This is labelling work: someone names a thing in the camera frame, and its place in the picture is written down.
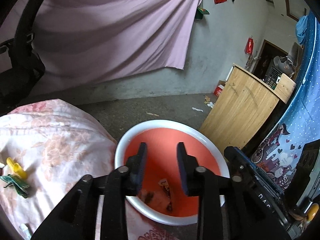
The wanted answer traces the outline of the blue patterned curtain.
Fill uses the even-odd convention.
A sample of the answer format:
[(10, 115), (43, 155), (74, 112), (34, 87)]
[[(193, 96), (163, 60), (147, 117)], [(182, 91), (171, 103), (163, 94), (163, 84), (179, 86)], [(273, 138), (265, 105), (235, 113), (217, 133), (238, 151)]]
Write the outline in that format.
[(319, 139), (319, 21), (310, 12), (296, 25), (304, 46), (296, 90), (284, 115), (251, 156), (282, 190), (289, 187), (305, 144)]

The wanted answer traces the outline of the yellow plastic clip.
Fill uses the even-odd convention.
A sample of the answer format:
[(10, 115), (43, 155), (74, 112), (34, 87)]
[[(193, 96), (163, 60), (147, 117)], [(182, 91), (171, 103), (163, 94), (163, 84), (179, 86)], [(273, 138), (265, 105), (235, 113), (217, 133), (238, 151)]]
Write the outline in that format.
[(8, 157), (6, 159), (7, 165), (10, 167), (11, 171), (19, 176), (21, 179), (26, 180), (28, 178), (27, 172), (20, 166), (19, 163), (15, 162), (12, 158)]

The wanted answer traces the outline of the white tube packet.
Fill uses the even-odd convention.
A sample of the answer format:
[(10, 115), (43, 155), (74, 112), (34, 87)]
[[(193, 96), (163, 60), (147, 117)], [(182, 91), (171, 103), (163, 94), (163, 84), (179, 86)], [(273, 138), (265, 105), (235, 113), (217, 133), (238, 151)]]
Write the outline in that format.
[(32, 234), (28, 226), (26, 224), (20, 224), (19, 228), (20, 228), (20, 232), (22, 233), (23, 239), (31, 240)]

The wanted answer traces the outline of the wooden cabinet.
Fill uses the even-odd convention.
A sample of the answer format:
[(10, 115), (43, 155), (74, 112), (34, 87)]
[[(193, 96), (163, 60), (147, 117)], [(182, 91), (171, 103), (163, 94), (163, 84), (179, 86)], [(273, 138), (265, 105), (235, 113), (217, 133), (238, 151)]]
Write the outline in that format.
[(282, 74), (272, 89), (249, 71), (233, 64), (224, 89), (200, 127), (223, 153), (228, 146), (242, 149), (265, 123), (279, 101), (287, 103), (296, 83)]

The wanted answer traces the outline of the green crumpled wrapper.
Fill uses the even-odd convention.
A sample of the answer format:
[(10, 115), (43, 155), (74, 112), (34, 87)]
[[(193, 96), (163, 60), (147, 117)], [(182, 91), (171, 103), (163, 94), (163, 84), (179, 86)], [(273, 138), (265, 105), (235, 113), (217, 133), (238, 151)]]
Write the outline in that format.
[(5, 182), (4, 188), (12, 187), (19, 196), (25, 199), (29, 197), (30, 185), (19, 176), (8, 174), (1, 176), (1, 181)]

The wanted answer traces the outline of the black office chair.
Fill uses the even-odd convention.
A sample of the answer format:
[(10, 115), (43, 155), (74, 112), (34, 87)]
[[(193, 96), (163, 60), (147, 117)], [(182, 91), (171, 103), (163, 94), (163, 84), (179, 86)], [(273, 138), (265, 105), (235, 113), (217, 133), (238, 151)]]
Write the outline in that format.
[(1, 43), (11, 68), (1, 73), (1, 115), (12, 111), (43, 77), (46, 68), (33, 50), (33, 24), (44, 0), (29, 0), (18, 22), (15, 36)]

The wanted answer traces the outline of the red cardboard box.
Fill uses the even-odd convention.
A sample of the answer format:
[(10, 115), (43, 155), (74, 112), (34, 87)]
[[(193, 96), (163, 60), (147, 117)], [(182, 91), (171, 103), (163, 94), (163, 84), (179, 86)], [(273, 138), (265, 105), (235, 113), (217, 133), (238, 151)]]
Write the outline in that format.
[(220, 96), (220, 94), (222, 93), (224, 87), (225, 87), (226, 82), (220, 80), (215, 88), (215, 90), (213, 91), (213, 94), (218, 98)]

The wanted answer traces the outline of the red hanging ornament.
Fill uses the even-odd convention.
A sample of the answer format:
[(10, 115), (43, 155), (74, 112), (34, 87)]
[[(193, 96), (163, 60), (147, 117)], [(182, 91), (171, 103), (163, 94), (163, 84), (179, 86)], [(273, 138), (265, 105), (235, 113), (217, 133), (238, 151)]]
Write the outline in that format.
[(247, 55), (252, 55), (254, 48), (254, 40), (253, 37), (249, 37), (245, 46), (245, 53)]

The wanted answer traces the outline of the pink floral tablecloth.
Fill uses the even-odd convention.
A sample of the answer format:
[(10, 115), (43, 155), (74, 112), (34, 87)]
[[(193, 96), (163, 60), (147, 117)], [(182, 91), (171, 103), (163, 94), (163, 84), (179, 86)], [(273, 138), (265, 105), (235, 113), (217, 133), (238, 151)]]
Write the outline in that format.
[(117, 142), (90, 114), (60, 99), (21, 106), (1, 117), (1, 160), (27, 173), (29, 197), (1, 183), (1, 207), (13, 227), (34, 232), (86, 174), (109, 174)]

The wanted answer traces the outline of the pink hanging wall sheet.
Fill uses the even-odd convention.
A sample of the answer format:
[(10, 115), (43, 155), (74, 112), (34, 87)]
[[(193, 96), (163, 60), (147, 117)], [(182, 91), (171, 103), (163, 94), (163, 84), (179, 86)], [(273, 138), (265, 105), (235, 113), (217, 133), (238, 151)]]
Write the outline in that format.
[(33, 95), (183, 69), (201, 0), (44, 0), (32, 31), (46, 72)]

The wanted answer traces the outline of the green cap on wall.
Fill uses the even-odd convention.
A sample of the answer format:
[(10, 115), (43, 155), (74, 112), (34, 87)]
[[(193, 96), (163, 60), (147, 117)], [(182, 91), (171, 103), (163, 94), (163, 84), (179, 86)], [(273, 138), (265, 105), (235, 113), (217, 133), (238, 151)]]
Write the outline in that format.
[(209, 15), (209, 11), (204, 9), (204, 8), (201, 8), (201, 7), (197, 7), (196, 9), (196, 14), (195, 14), (195, 19), (196, 20), (202, 20), (204, 15)]

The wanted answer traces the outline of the red white plastic basin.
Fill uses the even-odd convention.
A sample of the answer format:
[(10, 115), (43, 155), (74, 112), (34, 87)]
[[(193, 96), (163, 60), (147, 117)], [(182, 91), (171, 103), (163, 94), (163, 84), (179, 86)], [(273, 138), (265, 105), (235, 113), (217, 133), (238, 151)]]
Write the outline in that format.
[[(229, 177), (226, 161), (217, 147), (199, 131), (169, 120), (145, 121), (129, 129), (118, 142), (114, 158), (116, 168), (126, 164), (130, 156), (137, 154), (141, 143), (147, 144), (147, 159), (142, 182), (144, 193), (154, 192), (155, 201), (145, 204), (139, 197), (127, 201), (140, 214), (165, 225), (195, 224), (198, 214), (198, 198), (187, 197), (182, 189), (176, 148), (183, 142), (189, 155), (199, 165), (218, 176)], [(169, 199), (158, 182), (166, 178), (171, 191), (172, 212), (166, 210)]]

